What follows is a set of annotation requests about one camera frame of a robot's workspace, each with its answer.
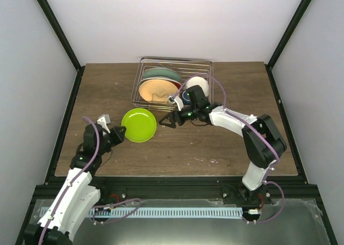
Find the light green round plate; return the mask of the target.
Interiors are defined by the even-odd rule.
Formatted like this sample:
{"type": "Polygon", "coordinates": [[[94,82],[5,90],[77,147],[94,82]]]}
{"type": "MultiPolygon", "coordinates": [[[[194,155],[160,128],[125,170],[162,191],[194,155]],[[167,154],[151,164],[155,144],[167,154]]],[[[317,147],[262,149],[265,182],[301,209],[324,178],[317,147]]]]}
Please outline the light green round plate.
{"type": "Polygon", "coordinates": [[[181,76],[179,73],[168,69],[168,68],[151,68],[144,71],[143,78],[150,78],[150,77],[168,77],[175,81],[180,81],[181,76]]]}

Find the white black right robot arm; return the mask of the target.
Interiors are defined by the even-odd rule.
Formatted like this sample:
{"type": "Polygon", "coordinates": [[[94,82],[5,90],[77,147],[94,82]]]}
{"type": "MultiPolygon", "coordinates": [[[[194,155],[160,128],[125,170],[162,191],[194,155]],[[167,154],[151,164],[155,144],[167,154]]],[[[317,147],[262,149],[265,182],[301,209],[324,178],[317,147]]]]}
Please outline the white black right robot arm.
{"type": "Polygon", "coordinates": [[[190,105],[184,106],[179,97],[170,96],[168,101],[176,104],[177,108],[164,116],[159,124],[176,128],[197,119],[206,125],[221,127],[241,136],[250,163],[238,194],[242,202],[252,203],[258,197],[258,190],[266,182],[268,172],[286,151],[285,139],[267,114],[259,117],[246,115],[232,111],[221,103],[210,103],[199,85],[188,88],[186,93],[190,105]]]}

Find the lime green round plate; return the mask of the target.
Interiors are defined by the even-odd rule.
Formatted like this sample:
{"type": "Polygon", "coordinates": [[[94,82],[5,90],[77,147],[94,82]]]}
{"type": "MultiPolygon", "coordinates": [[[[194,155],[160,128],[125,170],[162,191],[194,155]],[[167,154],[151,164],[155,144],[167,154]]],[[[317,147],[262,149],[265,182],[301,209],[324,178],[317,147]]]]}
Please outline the lime green round plate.
{"type": "Polygon", "coordinates": [[[121,125],[126,127],[125,138],[136,143],[151,139],[157,128],[155,116],[143,108],[127,111],[121,120],[121,125]]]}

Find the peach orange round plate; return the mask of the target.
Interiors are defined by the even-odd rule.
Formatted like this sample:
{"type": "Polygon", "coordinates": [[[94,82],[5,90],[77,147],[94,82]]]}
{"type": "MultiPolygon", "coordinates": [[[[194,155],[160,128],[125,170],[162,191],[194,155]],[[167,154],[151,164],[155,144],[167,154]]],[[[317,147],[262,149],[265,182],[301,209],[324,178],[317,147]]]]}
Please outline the peach orange round plate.
{"type": "Polygon", "coordinates": [[[178,87],[171,81],[152,79],[146,80],[139,85],[139,94],[143,100],[151,103],[168,102],[168,97],[174,95],[178,87]]]}

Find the dark blue mug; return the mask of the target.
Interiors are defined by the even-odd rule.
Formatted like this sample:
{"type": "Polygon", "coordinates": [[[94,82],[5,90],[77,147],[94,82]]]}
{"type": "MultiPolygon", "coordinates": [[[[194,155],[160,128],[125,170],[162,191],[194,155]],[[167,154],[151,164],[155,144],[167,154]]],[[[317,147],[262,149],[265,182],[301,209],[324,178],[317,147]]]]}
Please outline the dark blue mug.
{"type": "Polygon", "coordinates": [[[189,94],[186,91],[183,91],[183,93],[181,95],[181,99],[182,99],[182,102],[184,105],[190,105],[191,104],[189,94]]]}

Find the red teal floral plate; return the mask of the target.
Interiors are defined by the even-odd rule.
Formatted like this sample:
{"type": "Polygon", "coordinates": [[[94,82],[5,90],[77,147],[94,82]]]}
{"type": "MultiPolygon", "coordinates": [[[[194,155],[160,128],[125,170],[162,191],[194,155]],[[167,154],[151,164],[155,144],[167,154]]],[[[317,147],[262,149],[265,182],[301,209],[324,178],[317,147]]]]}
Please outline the red teal floral plate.
{"type": "Polygon", "coordinates": [[[182,86],[180,82],[175,80],[170,80],[178,89],[182,86]]]}

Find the white scalloped bowl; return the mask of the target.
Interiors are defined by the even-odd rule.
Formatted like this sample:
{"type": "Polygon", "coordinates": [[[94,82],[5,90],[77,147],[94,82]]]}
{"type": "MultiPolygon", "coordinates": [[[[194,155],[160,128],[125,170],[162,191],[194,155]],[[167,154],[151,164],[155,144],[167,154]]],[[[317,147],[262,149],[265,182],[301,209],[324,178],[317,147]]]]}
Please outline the white scalloped bowl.
{"type": "Polygon", "coordinates": [[[187,80],[185,83],[185,90],[196,85],[201,87],[206,97],[209,96],[209,84],[208,84],[208,81],[203,77],[194,76],[190,78],[189,80],[187,80]]]}

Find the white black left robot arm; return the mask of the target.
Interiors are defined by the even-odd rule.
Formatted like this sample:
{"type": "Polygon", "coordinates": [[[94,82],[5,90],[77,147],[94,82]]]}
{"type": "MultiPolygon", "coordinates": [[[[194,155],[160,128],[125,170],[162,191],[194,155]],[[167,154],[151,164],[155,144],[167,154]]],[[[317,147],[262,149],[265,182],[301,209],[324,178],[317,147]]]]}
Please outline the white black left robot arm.
{"type": "Polygon", "coordinates": [[[100,122],[85,127],[65,182],[44,216],[26,227],[25,244],[72,244],[91,207],[109,200],[108,188],[90,183],[102,156],[124,141],[125,132],[124,126],[108,128],[100,122]]]}

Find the metal wire dish rack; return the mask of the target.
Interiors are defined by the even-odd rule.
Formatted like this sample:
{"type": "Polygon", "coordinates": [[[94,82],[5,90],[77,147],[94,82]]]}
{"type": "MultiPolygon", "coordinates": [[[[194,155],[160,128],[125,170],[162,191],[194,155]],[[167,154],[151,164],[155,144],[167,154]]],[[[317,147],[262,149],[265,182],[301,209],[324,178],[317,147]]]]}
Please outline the metal wire dish rack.
{"type": "Polygon", "coordinates": [[[213,101],[213,63],[209,60],[173,57],[142,57],[134,80],[131,101],[136,107],[148,110],[171,111],[176,106],[167,98],[176,91],[181,95],[184,82],[191,77],[201,77],[209,85],[205,93],[213,101]]]}

